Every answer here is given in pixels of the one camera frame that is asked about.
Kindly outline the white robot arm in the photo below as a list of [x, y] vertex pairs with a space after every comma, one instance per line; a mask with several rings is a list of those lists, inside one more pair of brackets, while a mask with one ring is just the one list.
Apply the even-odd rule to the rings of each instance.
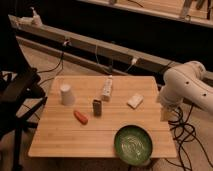
[[206, 69], [199, 61], [190, 61], [168, 69], [163, 76], [157, 102], [161, 104], [161, 120], [168, 121], [172, 111], [186, 98], [213, 114], [213, 87], [202, 81]]

